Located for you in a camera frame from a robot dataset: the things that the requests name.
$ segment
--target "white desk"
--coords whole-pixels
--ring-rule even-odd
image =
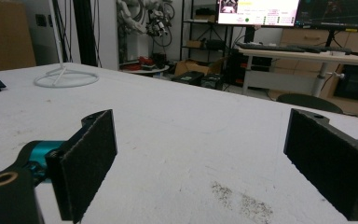
[[[310,93],[314,96],[319,96],[329,63],[358,65],[358,56],[356,55],[333,56],[326,53],[316,54],[308,52],[302,53],[254,49],[239,49],[239,52],[249,56],[248,68],[246,70],[245,80],[243,81],[243,94],[246,94],[248,87],[251,86],[281,91]],[[320,62],[322,63],[322,67],[317,77],[260,72],[252,70],[252,60],[254,56]]]
[[[0,72],[0,171],[113,109],[118,154],[82,223],[347,223],[283,154],[290,105],[76,64],[100,80],[33,84],[56,66]],[[320,113],[358,138],[358,119]],[[47,224],[70,223],[50,184],[36,195]]]
[[[153,75],[161,75],[162,72],[167,71],[169,68],[170,67],[168,65],[165,65],[163,68],[152,69],[150,71],[148,71],[148,70],[121,70],[121,72],[137,74],[137,75],[153,76]]]

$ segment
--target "floor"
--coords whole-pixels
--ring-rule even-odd
[[[238,86],[224,84],[223,90],[232,93],[242,94],[242,87],[238,87]],[[269,97],[268,90],[265,89],[248,89],[247,95],[263,100],[270,100],[270,101],[273,100]]]

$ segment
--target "screen display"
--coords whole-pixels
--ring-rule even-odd
[[[296,27],[358,31],[358,0],[301,0]]]
[[[217,23],[294,26],[298,0],[217,0]]]

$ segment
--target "office chair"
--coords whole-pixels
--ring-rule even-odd
[[[333,103],[330,103],[316,96],[299,93],[282,94],[277,98],[277,102],[289,105],[300,105],[308,108],[319,109],[338,114],[344,113],[341,108],[339,108],[337,105],[334,105]]]

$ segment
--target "desk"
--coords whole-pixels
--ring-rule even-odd
[[[249,56],[248,68],[246,70],[245,80],[243,81],[242,94],[246,94],[248,87],[252,86],[280,91],[303,92],[319,96],[329,63],[358,65],[358,56],[356,55],[333,56],[326,53],[316,54],[308,52],[254,49],[239,49],[239,52]],[[254,56],[320,62],[322,63],[322,67],[317,77],[301,77],[296,75],[276,74],[273,72],[260,72],[252,70],[252,60]]]
[[[161,73],[167,71],[169,68],[170,67],[168,65],[165,65],[163,68],[152,69],[150,71],[148,71],[148,70],[121,70],[121,72],[143,75],[143,76],[153,76],[153,75],[161,76]]]
[[[291,105],[70,66],[100,80],[48,89],[34,78],[57,65],[0,72],[0,171],[26,143],[67,140],[80,119],[113,109],[118,154],[83,223],[357,223],[283,154]],[[358,139],[358,119],[318,113]],[[68,223],[50,184],[35,191],[47,224]]]

